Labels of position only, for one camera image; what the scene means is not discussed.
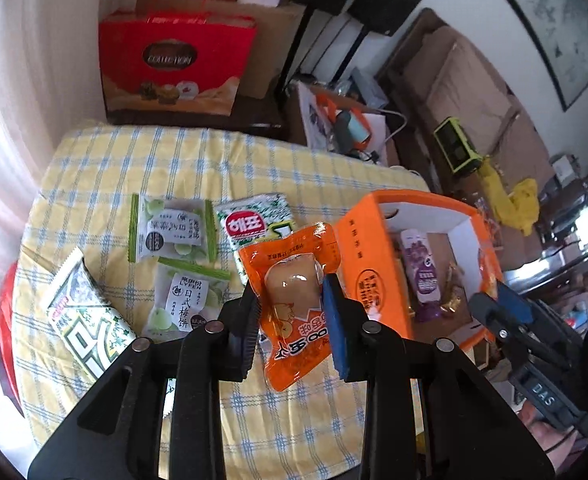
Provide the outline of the person right hand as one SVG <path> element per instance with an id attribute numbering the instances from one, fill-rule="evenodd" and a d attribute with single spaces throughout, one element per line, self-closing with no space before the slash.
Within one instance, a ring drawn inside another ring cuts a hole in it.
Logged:
<path id="1" fill-rule="evenodd" d="M 558 471 L 571 453 L 577 438 L 576 431 L 558 431 L 537 416 L 538 411 L 529 401 L 525 401 L 518 412 L 518 419 L 544 449 L 554 470 Z"/>

